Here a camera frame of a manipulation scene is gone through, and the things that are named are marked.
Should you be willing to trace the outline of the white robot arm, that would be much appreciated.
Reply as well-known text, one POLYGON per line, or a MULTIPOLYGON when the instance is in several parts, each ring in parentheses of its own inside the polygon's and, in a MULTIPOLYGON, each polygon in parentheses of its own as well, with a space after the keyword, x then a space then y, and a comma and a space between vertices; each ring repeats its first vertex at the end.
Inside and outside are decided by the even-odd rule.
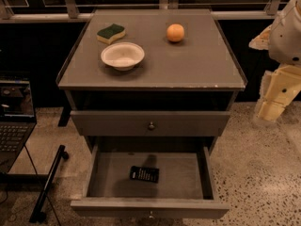
POLYGON ((279 63, 273 72, 265 72, 261 80, 257 117, 276 121, 301 91, 301 0, 290 0, 248 46, 267 50, 279 63))

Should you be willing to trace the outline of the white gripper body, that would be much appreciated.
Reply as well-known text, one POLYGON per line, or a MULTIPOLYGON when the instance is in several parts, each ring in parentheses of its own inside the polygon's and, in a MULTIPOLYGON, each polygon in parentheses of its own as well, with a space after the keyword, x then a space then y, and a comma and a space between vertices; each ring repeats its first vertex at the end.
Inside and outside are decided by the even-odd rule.
POLYGON ((266 71, 261 79, 257 117, 276 121, 301 91, 301 67, 280 64, 273 72, 266 71))

